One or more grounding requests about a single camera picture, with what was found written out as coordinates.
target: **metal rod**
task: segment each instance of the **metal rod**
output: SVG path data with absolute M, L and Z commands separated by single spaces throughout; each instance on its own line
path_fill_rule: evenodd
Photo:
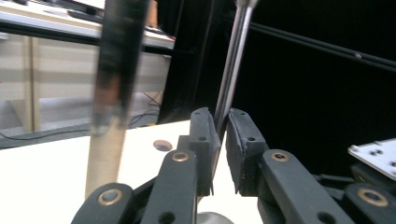
M 149 0 L 106 1 L 85 197 L 116 182 Z
M 219 99 L 214 116 L 216 132 L 222 142 L 226 119 L 233 102 L 233 93 L 238 77 L 239 66 L 242 60 L 245 41 L 248 33 L 253 8 L 258 0 L 237 0 L 236 15 L 233 22 L 233 33 L 231 35 L 230 46 L 228 47 L 227 60 L 224 68 L 223 78 L 219 92 Z

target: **table surface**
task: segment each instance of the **table surface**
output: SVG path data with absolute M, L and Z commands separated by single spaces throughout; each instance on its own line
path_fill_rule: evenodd
M 0 21 L 93 38 L 99 38 L 102 30 L 102 25 L 99 23 L 68 16 L 65 8 L 49 7 L 34 2 L 28 2 L 27 6 L 23 6 L 0 0 Z M 175 40 L 145 31 L 143 43 L 149 46 L 172 49 Z
M 181 121 L 126 133 L 118 182 L 136 189 L 156 176 L 166 152 L 153 146 L 165 140 L 177 148 L 179 135 L 189 134 Z M 90 137 L 0 151 L 0 223 L 70 223 L 84 201 Z M 204 197 L 198 212 L 216 212 L 233 223 L 262 223 L 257 198 L 234 194 L 233 181 L 220 153 L 214 196 Z

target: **silver metal pole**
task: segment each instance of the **silver metal pole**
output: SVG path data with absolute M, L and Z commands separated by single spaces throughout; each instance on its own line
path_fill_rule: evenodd
M 149 0 L 106 1 L 85 197 L 116 182 Z
M 237 0 L 236 15 L 233 22 L 233 33 L 230 46 L 228 47 L 227 60 L 224 68 L 223 78 L 219 92 L 219 99 L 214 116 L 216 132 L 222 141 L 226 119 L 233 102 L 233 93 L 238 77 L 239 66 L 242 60 L 245 41 L 250 24 L 251 14 L 258 0 Z

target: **white table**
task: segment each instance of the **white table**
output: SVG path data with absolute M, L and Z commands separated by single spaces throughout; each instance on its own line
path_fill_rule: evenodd
M 166 140 L 177 148 L 178 136 L 189 134 L 182 121 L 130 130 L 126 134 L 119 182 L 136 189 L 160 170 L 166 152 L 154 148 Z M 0 223 L 70 223 L 84 201 L 89 137 L 0 151 Z M 216 212 L 233 223 L 262 223 L 257 198 L 234 194 L 221 151 L 214 180 L 215 196 L 205 197 L 198 212 Z

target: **floor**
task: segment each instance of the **floor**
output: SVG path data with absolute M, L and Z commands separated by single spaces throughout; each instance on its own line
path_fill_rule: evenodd
M 160 112 L 161 98 L 160 92 L 134 93 L 129 113 L 131 128 L 155 123 Z M 41 99 L 40 106 L 40 130 L 28 133 L 23 129 L 12 104 L 0 101 L 0 149 L 89 134 L 92 98 Z

